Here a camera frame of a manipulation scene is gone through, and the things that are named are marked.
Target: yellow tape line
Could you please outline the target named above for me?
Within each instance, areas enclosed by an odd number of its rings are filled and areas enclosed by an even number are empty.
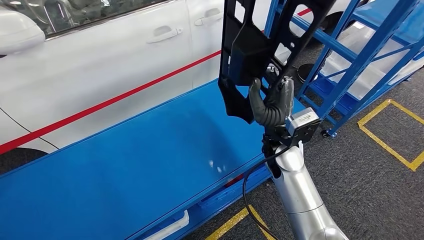
[[[210,236],[208,236],[205,240],[218,240],[222,235],[224,235],[228,230],[238,224],[242,219],[244,219],[249,214],[246,208],[239,211],[236,215],[234,215],[230,220],[220,226],[216,231],[214,231]]]
[[[366,116],[364,116],[361,120],[358,121],[359,126],[363,126],[364,124],[368,123],[369,120],[374,118],[379,112],[381,112],[383,109],[385,109],[391,102],[391,99],[387,99],[384,102],[382,102],[380,105],[378,105],[374,110],[372,110],[370,113],[368,113]]]
[[[249,204],[249,208],[252,211],[253,215],[259,220],[259,222],[265,225],[265,227],[267,227],[265,222],[262,220],[262,218],[259,216],[256,210],[253,208],[253,206]],[[228,232],[231,228],[233,228],[236,224],[238,224],[241,220],[243,220],[248,214],[249,214],[248,210],[246,208],[243,208],[236,215],[234,215],[230,220],[228,220],[226,223],[220,226],[216,231],[214,231],[210,236],[208,236],[205,240],[218,240],[226,232]],[[270,236],[266,231],[262,230],[262,228],[260,228],[260,230],[262,231],[262,233],[265,235],[265,237],[268,240],[274,240],[274,238]]]
[[[259,222],[264,225],[265,227],[268,228],[268,226],[265,224],[264,220],[262,220],[261,216],[259,216],[259,214],[256,212],[256,210],[253,208],[252,205],[249,204],[249,208],[252,211],[253,215],[256,217],[256,219],[259,220]],[[269,235],[265,230],[262,229],[262,227],[258,226],[258,228],[260,228],[260,230],[262,231],[263,235],[265,235],[266,239],[268,240],[275,240],[271,235]]]
[[[397,108],[404,111],[406,114],[413,117],[418,122],[424,124],[424,120],[420,118],[419,116],[417,116],[415,113],[406,109],[399,103],[395,102],[393,99],[387,99],[386,101],[378,105],[370,113],[368,113],[366,116],[364,116],[361,120],[358,121],[359,128],[365,134],[367,134],[371,139],[373,139],[377,144],[379,144],[382,148],[384,148],[386,151],[392,154],[395,158],[397,158],[401,163],[403,163],[405,166],[407,166],[408,168],[410,168],[412,171],[415,172],[417,168],[424,162],[424,151],[419,156],[417,156],[412,162],[409,162],[404,157],[402,157],[399,153],[397,153],[395,150],[393,150],[391,147],[385,144],[380,138],[378,138],[376,135],[374,135],[370,130],[368,130],[364,126],[369,120],[375,117],[378,113],[380,113],[383,109],[385,109],[390,104],[395,105]]]

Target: gray carpet floor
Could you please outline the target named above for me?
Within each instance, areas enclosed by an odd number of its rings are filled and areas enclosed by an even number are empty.
[[[319,53],[319,47],[305,51],[294,66],[313,63]],[[317,131],[305,145],[305,165],[328,211],[350,239],[424,239],[424,163],[413,172],[358,127],[361,118],[387,99],[424,119],[423,79],[424,70],[416,72],[411,81],[402,82],[343,125],[337,137],[323,138]],[[328,126],[322,124],[321,130]],[[424,151],[424,125],[393,105],[365,127],[408,161]],[[281,240],[294,238],[271,180],[247,197]],[[205,239],[243,208],[238,200],[185,240]],[[266,237],[247,216],[220,239]]]

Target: white car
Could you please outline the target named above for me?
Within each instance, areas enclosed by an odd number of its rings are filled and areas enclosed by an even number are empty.
[[[253,22],[260,29],[270,4],[256,1]],[[330,31],[348,4],[338,0],[322,27]],[[20,146],[51,153],[213,81],[223,6],[224,0],[0,0],[0,11],[45,34],[29,49],[13,46],[13,54],[0,46],[0,145],[151,83]],[[296,12],[311,21],[305,9]],[[242,14],[238,5],[236,15]],[[7,25],[0,24],[0,39],[12,33]]]

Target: robotic arm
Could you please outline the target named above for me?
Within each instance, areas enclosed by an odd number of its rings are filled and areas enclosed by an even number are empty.
[[[234,15],[236,1],[245,8],[243,22]],[[285,2],[284,7],[281,14],[276,13],[270,34],[266,36],[252,22],[255,0],[225,1],[218,86],[226,112],[249,124],[256,121],[264,126],[262,152],[265,159],[245,175],[244,201],[247,203],[245,189],[249,174],[258,165],[266,163],[296,239],[347,240],[327,211],[304,165],[300,149],[300,142],[311,139],[321,120],[310,107],[292,114],[294,83],[285,75],[335,0],[279,2]],[[298,37],[290,31],[289,23],[300,4],[312,10],[314,19],[309,29]],[[274,56],[280,43],[291,51],[286,65]],[[249,87],[248,96],[244,97],[236,86]],[[254,218],[247,204],[246,207],[255,222],[277,239]]]

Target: cable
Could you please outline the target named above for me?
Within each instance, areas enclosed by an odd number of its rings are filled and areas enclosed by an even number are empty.
[[[271,232],[271,230],[269,230],[266,226],[264,226],[256,217],[255,215],[253,215],[251,208],[249,207],[248,204],[248,199],[246,197],[246,183],[248,181],[248,177],[251,173],[253,173],[253,171],[259,167],[260,165],[264,164],[265,162],[268,162],[269,160],[276,158],[278,156],[280,156],[281,154],[283,154],[285,151],[287,151],[287,149],[289,149],[288,147],[286,147],[285,149],[275,153],[274,155],[271,155],[269,157],[266,157],[264,160],[258,162],[255,166],[253,166],[251,169],[249,169],[246,172],[246,175],[244,176],[244,180],[243,180],[243,200],[244,200],[244,205],[246,206],[247,211],[249,212],[249,215],[251,216],[251,218],[253,219],[253,221],[261,228],[263,229],[265,232],[267,232],[271,237],[273,237],[275,240],[279,240],[278,237],[276,237],[276,235],[274,233]]]

